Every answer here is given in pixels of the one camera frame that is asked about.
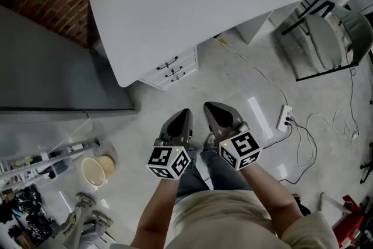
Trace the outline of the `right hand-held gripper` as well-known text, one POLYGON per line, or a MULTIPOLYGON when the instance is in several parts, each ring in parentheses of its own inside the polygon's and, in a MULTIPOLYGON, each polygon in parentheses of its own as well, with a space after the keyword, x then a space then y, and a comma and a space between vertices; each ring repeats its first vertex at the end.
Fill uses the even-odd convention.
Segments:
POLYGON ((217 144, 218 155, 238 171, 255 163, 262 147, 254 138, 241 114, 232 106, 208 101, 203 105, 207 124, 217 144))

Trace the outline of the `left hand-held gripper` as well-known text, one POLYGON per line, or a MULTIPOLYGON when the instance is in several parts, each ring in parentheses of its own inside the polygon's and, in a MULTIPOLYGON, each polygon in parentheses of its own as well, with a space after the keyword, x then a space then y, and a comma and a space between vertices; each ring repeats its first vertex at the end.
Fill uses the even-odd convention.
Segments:
POLYGON ((175 113, 162 126, 146 167, 158 178, 179 180, 192 164, 191 149, 193 116, 185 108, 175 113))

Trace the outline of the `white wooden desk drawer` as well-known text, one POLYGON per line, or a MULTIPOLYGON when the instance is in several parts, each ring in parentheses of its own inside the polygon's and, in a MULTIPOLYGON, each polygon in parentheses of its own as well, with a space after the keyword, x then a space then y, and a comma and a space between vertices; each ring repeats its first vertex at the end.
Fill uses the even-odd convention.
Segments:
POLYGON ((188 66, 193 65, 195 62, 195 49, 191 47, 153 68, 151 71, 142 75, 139 79, 153 85, 159 85, 166 79, 172 78, 173 75, 178 73, 182 74, 188 66))
POLYGON ((169 76, 173 75, 174 72, 178 72, 181 70, 182 67, 187 67, 192 64, 196 64, 195 55, 190 55, 188 57, 183 58, 180 61, 176 61, 173 64, 171 64, 169 67, 166 67, 162 70, 156 71, 152 75, 147 75, 143 80, 153 84, 157 85, 164 79, 167 79, 169 76))
POLYGON ((169 76, 167 79, 164 79, 163 81, 158 83, 156 87, 158 89, 164 90, 175 83, 179 83, 180 81, 182 81, 184 77, 190 75, 191 73, 195 71, 197 71, 196 64, 192 64, 187 67, 182 67, 180 71, 174 72, 173 75, 169 76))

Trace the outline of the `person's right forearm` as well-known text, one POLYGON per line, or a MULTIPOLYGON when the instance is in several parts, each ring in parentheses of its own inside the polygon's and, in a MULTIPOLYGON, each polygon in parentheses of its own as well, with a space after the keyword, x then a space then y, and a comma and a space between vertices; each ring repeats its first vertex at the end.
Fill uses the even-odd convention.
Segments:
POLYGON ((240 170, 241 174, 271 217, 278 237, 303 217, 292 194, 261 166, 254 163, 240 170))

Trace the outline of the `person's left forearm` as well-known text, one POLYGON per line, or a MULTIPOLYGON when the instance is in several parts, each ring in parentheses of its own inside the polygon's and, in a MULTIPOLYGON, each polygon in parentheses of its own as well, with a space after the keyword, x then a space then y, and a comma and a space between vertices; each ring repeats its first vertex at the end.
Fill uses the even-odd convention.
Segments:
POLYGON ((160 180, 140 217, 131 247, 164 248, 179 183, 178 180, 160 180))

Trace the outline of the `white desk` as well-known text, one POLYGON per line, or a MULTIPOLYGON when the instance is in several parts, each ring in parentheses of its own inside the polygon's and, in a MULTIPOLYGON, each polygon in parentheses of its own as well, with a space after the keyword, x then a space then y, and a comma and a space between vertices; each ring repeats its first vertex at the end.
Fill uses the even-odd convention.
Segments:
POLYGON ((122 87, 178 54, 265 13, 302 0, 89 0, 122 87))

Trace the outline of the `person's blue jeans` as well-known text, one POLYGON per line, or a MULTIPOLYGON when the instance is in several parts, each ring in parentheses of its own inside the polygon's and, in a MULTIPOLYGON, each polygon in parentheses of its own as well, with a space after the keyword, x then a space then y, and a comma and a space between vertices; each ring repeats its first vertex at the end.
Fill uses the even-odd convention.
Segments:
MULTIPOLYGON (((249 184, 244 180, 242 174, 228 165, 214 149, 204 148, 200 156, 207 167, 214 191, 252 190, 249 184)), ((193 165, 191 169, 187 169, 181 176, 175 204, 189 195, 209 190, 200 172, 196 166, 193 165)))

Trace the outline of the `white power strip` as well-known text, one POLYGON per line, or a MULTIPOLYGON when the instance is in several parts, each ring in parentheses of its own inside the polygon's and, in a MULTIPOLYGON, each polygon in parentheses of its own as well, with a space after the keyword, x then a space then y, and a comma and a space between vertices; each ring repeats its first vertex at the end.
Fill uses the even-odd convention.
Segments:
POLYGON ((288 127, 287 121, 292 115, 292 110, 293 109, 288 105, 283 105, 282 106, 280 116, 279 116, 279 120, 278 120, 277 126, 276 126, 276 129, 278 131, 280 131, 280 132, 286 132, 287 131, 287 127, 288 127))

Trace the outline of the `cream wicker waste bin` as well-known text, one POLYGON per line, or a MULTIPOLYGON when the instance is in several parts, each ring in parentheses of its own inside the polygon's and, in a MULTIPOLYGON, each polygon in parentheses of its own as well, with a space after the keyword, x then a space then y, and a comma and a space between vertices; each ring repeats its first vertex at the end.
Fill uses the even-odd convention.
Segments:
POLYGON ((101 187, 115 171, 115 161, 107 155, 86 157, 82 160, 81 171, 84 179, 94 187, 101 187))

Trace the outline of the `person's cream shirt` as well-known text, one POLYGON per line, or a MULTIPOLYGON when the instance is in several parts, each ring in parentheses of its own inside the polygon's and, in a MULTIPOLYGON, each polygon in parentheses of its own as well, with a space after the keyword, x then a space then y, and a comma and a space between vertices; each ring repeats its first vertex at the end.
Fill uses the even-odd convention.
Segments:
POLYGON ((201 191, 174 207, 165 249, 339 249, 320 212, 303 216, 281 237, 252 191, 201 191))

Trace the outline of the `grey work glove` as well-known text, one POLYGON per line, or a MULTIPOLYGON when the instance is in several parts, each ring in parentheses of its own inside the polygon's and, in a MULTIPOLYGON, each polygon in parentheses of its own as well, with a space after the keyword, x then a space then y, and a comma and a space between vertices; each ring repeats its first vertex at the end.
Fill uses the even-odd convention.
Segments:
POLYGON ((103 231, 106 231, 113 223, 111 218, 98 210, 94 210, 88 217, 88 220, 85 221, 85 225, 94 225, 96 228, 100 228, 103 231))
POLYGON ((85 193, 78 192, 76 198, 78 202, 74 210, 54 233, 54 239, 59 241, 66 249, 78 249, 84 222, 96 205, 95 200, 85 193))

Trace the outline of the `metal shelf rack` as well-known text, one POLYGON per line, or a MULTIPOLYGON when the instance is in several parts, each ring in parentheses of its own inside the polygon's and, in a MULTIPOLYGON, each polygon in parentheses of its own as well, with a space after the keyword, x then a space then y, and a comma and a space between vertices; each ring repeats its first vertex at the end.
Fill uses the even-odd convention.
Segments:
POLYGON ((58 174, 55 164, 67 165, 81 154, 100 146, 97 138, 60 146, 49 152, 20 159, 0 160, 0 192, 28 186, 49 173, 58 174))

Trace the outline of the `grey metal cabinet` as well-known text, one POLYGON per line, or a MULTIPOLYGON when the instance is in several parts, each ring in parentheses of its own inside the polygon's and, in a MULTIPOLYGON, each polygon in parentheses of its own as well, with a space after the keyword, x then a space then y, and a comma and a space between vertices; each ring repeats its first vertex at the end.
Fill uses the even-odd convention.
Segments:
POLYGON ((105 139, 135 114, 105 58, 0 6, 0 158, 105 139))

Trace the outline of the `black office chair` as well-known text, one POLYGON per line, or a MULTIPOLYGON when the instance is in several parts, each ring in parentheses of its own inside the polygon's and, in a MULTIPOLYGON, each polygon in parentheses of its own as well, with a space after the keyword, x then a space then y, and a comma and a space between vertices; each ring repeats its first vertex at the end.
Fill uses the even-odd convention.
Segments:
POLYGON ((360 184, 364 184, 368 178, 368 176, 373 171, 373 142, 369 143, 369 150, 370 150, 370 158, 371 160, 367 164, 362 164, 360 166, 360 170, 368 169, 366 171, 365 177, 360 180, 360 184))

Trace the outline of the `red table white legs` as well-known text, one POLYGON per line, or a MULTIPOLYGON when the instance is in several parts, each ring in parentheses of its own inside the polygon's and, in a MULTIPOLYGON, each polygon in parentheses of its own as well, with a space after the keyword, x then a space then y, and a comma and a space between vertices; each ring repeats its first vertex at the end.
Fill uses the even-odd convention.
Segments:
POLYGON ((345 195, 343 201, 344 216, 332 228, 340 249, 351 244, 357 238, 357 233, 364 220, 363 211, 351 196, 345 195))

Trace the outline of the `grey chair black frame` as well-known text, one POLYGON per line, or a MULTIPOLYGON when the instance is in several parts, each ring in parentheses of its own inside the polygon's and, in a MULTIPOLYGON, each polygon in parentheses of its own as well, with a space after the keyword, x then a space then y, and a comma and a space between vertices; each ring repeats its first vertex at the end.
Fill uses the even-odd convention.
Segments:
POLYGON ((340 6, 335 6, 332 13, 339 19, 347 34, 350 42, 347 52, 352 52, 351 61, 345 66, 342 65, 342 49, 335 31, 328 21, 323 16, 317 15, 314 10, 298 24, 305 23, 317 57, 325 71, 297 78, 297 82, 356 67, 373 47, 373 27, 364 15, 340 6))

